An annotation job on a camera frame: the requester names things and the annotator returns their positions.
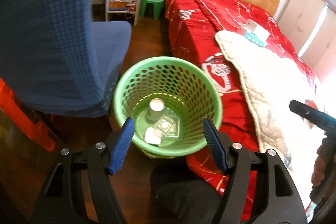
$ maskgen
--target bed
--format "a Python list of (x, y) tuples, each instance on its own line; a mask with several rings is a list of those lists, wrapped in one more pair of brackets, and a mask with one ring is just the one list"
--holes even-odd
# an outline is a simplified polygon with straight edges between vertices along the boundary
[[(216, 86), (224, 113), (220, 130), (250, 150), (276, 149), (308, 208), (310, 176), (323, 132), (290, 113), (288, 104), (296, 99), (325, 109), (317, 77), (272, 17), (278, 4), (278, 0), (167, 0), (169, 38), (174, 56), (200, 66)], [(247, 19), (270, 32), (266, 48), (235, 33)], [(187, 162), (220, 194), (225, 192), (227, 177), (217, 170), (207, 147), (189, 155)], [(242, 220), (251, 215), (255, 181), (251, 172)]]

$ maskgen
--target light strip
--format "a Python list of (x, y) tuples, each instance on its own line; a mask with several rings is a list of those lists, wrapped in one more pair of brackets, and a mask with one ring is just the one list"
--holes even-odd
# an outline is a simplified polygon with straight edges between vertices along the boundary
[(327, 15), (327, 12), (328, 12), (328, 5), (325, 4), (321, 14), (320, 14), (320, 17), (319, 19), (317, 20), (316, 22), (316, 25), (313, 29), (313, 31), (311, 32), (311, 35), (310, 37), (308, 38), (308, 40), (305, 42), (305, 44), (302, 46), (302, 48), (300, 49), (299, 53), (298, 53), (298, 56), (301, 57), (305, 51), (308, 49), (308, 47), (310, 46), (310, 44), (312, 43), (313, 39), (315, 38), (317, 32), (320, 30), (321, 26), (322, 26), (322, 23), (323, 21), (325, 20), (326, 18), (326, 15)]

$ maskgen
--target stool leg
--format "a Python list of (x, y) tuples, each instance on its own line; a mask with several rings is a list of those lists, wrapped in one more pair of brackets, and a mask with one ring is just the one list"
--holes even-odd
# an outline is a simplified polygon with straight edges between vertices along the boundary
[(144, 17), (145, 16), (146, 5), (147, 5), (147, 1), (142, 0), (141, 1), (141, 7), (140, 7), (140, 17)]
[(154, 20), (158, 20), (163, 7), (163, 2), (154, 3)]

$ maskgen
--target white quilt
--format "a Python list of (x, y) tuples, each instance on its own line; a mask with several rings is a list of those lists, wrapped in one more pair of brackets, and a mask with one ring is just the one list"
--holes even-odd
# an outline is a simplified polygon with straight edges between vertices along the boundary
[(313, 100), (323, 109), (314, 89), (294, 61), (280, 58), (234, 32), (220, 31), (215, 39), (226, 60), (239, 72), (260, 151), (273, 148), (279, 153), (307, 208), (316, 150), (324, 132), (292, 113), (289, 103), (293, 99), (302, 103)]

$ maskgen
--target shelf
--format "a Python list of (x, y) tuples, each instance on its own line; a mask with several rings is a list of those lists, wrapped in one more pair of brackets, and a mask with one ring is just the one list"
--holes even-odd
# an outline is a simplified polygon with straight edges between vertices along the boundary
[(115, 14), (135, 14), (135, 11), (106, 11), (106, 12)]

